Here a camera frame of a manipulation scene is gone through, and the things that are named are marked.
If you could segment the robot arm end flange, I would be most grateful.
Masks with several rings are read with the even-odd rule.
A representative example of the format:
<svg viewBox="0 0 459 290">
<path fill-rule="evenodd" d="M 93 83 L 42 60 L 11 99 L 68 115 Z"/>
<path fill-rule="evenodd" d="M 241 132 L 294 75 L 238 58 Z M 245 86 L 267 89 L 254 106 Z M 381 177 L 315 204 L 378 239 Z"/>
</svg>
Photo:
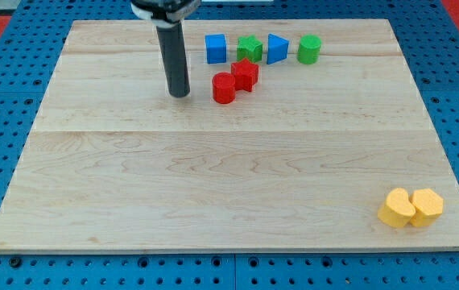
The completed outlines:
<svg viewBox="0 0 459 290">
<path fill-rule="evenodd" d="M 131 0 L 138 19 L 150 20 L 158 27 L 174 27 L 201 6 L 201 0 Z"/>
</svg>

